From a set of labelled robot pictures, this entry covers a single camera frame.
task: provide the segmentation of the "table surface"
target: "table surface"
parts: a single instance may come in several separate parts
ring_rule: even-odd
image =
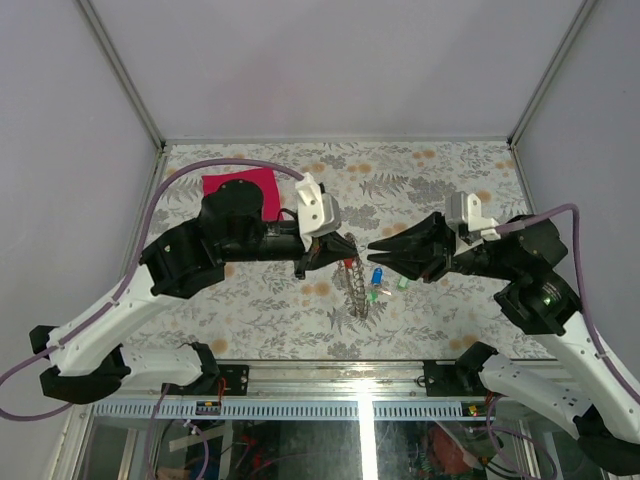
[[[218,157],[271,160],[312,172],[341,206],[340,233],[366,245],[444,208],[455,191],[477,193],[484,213],[504,222],[526,211],[515,165],[504,142],[399,142],[174,145],[164,176]],[[203,169],[178,179],[160,200],[147,241],[195,216]],[[295,209],[293,182],[277,175],[283,206]],[[375,265],[364,261],[369,279]],[[293,276],[292,263],[228,264],[226,280],[159,315],[130,342],[144,347],[200,341],[226,359],[449,359],[476,340],[513,358],[548,358],[500,313],[492,296],[504,282],[448,274],[436,284],[411,282],[384,269],[383,295],[366,320],[352,317],[336,266]]]

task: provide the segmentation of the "red cloth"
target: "red cloth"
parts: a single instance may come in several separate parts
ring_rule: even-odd
[[[203,175],[202,190],[205,195],[218,191],[220,185],[229,180],[247,180],[260,187],[264,195],[264,208],[262,209],[262,220],[274,222],[278,219],[280,212],[280,191],[276,183],[276,177],[270,168],[254,168],[244,172],[229,173],[226,175]]]

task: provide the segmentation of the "small blue object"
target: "small blue object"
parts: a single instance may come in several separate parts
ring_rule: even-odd
[[[373,277],[371,277],[371,285],[378,286],[382,283],[382,269],[380,267],[373,271]]]

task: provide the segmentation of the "glass panel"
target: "glass panel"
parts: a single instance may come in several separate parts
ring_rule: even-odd
[[[530,410],[505,403],[497,424],[531,435],[559,466],[559,480],[601,480],[576,442]],[[519,478],[505,467],[488,440],[484,421],[194,420],[207,438],[205,480],[359,479],[495,480]],[[151,455],[144,454],[148,420],[97,418],[80,480],[143,480],[148,460],[158,480],[194,480],[203,469],[201,437],[183,420],[155,422]],[[498,435],[504,452],[524,466],[551,475],[542,455],[521,440]]]

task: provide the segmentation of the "gray wall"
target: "gray wall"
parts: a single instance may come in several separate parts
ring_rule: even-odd
[[[539,211],[582,210],[596,324],[640,378],[640,2],[603,0],[519,145]],[[558,221],[564,238],[570,217]],[[563,272],[573,277],[570,264]]]
[[[0,369],[30,355],[119,275],[153,148],[69,0],[0,3]],[[0,405],[40,413],[40,362]],[[37,479],[63,416],[0,421],[0,477]]]
[[[94,0],[167,138],[506,137],[581,0]]]

